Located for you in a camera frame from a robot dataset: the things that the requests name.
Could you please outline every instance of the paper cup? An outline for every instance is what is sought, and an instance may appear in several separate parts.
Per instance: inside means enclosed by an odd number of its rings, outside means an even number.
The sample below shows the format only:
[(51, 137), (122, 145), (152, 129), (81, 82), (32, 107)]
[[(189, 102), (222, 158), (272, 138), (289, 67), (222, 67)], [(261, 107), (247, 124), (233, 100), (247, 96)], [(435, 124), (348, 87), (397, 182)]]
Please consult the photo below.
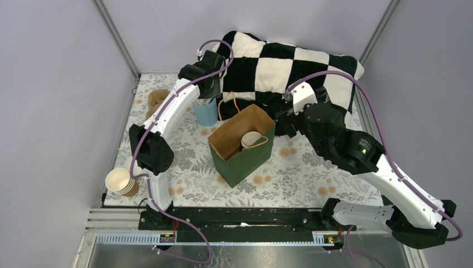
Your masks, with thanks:
[(261, 138), (261, 133), (258, 131), (250, 131), (243, 135), (242, 138), (242, 146), (243, 148), (248, 148), (251, 145), (253, 145), (255, 142), (257, 142)]
[(105, 178), (105, 186), (125, 197), (135, 196), (139, 190), (139, 184), (130, 177), (129, 171), (121, 167), (110, 171)]

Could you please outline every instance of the leaf pattern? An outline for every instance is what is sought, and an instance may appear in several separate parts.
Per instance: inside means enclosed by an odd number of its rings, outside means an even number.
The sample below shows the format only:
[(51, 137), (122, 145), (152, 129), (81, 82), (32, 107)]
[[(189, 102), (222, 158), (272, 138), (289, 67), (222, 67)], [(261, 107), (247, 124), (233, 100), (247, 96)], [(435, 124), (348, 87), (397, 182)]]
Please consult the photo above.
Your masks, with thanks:
[[(143, 74), (129, 114), (127, 131), (117, 151), (116, 167), (124, 167), (131, 157), (128, 129), (140, 125), (146, 114), (147, 98), (154, 89), (172, 89), (175, 74)], [(351, 129), (361, 130), (353, 105)], [(192, 107), (185, 110), (169, 140), (174, 160), (166, 171), (174, 205), (208, 207), (310, 207), (321, 208), (329, 197), (347, 202), (381, 205), (380, 192), (357, 176), (337, 169), (318, 157), (307, 139), (276, 137), (271, 158), (246, 179), (231, 188), (215, 170), (207, 138), (221, 125), (200, 126)], [(147, 187), (139, 181), (139, 192), (132, 198), (107, 193), (105, 205), (137, 206), (147, 198)]]
[(197, 162), (192, 166), (192, 171), (197, 171), (203, 174), (215, 174), (217, 171), (215, 170), (214, 161), (212, 156), (204, 155), (201, 159), (198, 159)]

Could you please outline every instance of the green paper bag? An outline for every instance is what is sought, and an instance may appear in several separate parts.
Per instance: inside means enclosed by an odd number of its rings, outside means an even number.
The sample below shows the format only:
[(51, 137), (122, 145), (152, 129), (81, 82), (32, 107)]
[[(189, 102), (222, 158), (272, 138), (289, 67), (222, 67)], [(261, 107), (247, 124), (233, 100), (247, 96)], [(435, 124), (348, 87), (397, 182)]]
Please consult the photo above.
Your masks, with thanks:
[[(271, 157), (276, 123), (252, 104), (221, 125), (210, 137), (215, 169), (233, 188)], [(243, 150), (241, 140), (250, 131), (264, 137)]]

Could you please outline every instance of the black bracket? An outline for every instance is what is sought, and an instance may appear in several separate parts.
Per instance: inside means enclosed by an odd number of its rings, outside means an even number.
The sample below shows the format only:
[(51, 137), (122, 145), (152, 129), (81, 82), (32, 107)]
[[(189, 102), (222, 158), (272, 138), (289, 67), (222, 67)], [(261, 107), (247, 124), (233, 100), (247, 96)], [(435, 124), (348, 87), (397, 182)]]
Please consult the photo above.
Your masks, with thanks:
[[(177, 77), (179, 79), (195, 80), (204, 75), (211, 74), (220, 70), (225, 58), (213, 51), (206, 50), (200, 61), (184, 66)], [(199, 99), (219, 98), (220, 93), (220, 77), (214, 75), (197, 83), (199, 86)]]
[(276, 122), (281, 125), (284, 132), (289, 136), (289, 138), (292, 138), (297, 134), (297, 130), (293, 125), (293, 118), (296, 116), (293, 111), (293, 108), (289, 108), (285, 111), (278, 111), (275, 114)]
[[(451, 200), (442, 200), (442, 202), (445, 213), (453, 217), (456, 204)], [(421, 229), (412, 226), (396, 207), (394, 207), (391, 219), (386, 221), (386, 225), (392, 230), (392, 235), (397, 241), (418, 250), (443, 245), (448, 236), (448, 228), (439, 223), (435, 225), (435, 229)]]
[[(131, 126), (128, 133), (132, 154), (134, 154), (145, 131), (144, 126)], [(173, 159), (174, 153), (164, 138), (161, 137), (161, 134), (159, 132), (149, 132), (139, 149), (136, 161), (139, 167), (152, 171), (154, 175), (158, 175), (171, 166)]]
[[(319, 212), (302, 208), (194, 208), (173, 207), (167, 213), (191, 222), (210, 242), (311, 242), (312, 231), (339, 230), (326, 228)], [(239, 227), (247, 223), (251, 227)], [(141, 212), (139, 230), (173, 230), (172, 220), (150, 209)], [(178, 242), (201, 242), (202, 238), (188, 225), (180, 223)]]

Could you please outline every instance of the cup rim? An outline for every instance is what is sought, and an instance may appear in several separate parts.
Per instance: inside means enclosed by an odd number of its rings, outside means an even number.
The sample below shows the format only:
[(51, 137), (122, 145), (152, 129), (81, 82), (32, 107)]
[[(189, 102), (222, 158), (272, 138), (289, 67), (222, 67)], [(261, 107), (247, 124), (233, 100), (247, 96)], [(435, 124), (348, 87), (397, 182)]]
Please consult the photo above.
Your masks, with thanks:
[(128, 182), (127, 186), (125, 186), (123, 189), (117, 189), (117, 190), (113, 190), (113, 187), (110, 187), (109, 183), (110, 183), (111, 175), (113, 175), (114, 173), (117, 173), (117, 172), (119, 172), (119, 171), (120, 171), (120, 172), (126, 171), (126, 173), (128, 173), (128, 180), (133, 180), (133, 179), (131, 178), (131, 176), (129, 175), (129, 171), (128, 171), (127, 169), (123, 168), (123, 167), (120, 167), (120, 168), (117, 167), (117, 168), (111, 170), (111, 171), (107, 174), (107, 177), (105, 177), (105, 187), (107, 187), (107, 189), (110, 190), (110, 191), (112, 191), (112, 192), (120, 192), (120, 191), (126, 189), (126, 188), (129, 186), (129, 184), (130, 184), (130, 182)]
[(128, 183), (128, 185), (127, 185), (125, 188), (123, 188), (123, 189), (120, 190), (120, 191), (116, 191), (115, 193), (117, 193), (117, 194), (124, 194), (124, 193), (127, 193), (127, 192), (129, 192), (129, 191), (133, 188), (134, 184), (135, 184), (134, 179), (131, 179), (131, 180), (130, 180), (130, 183)]

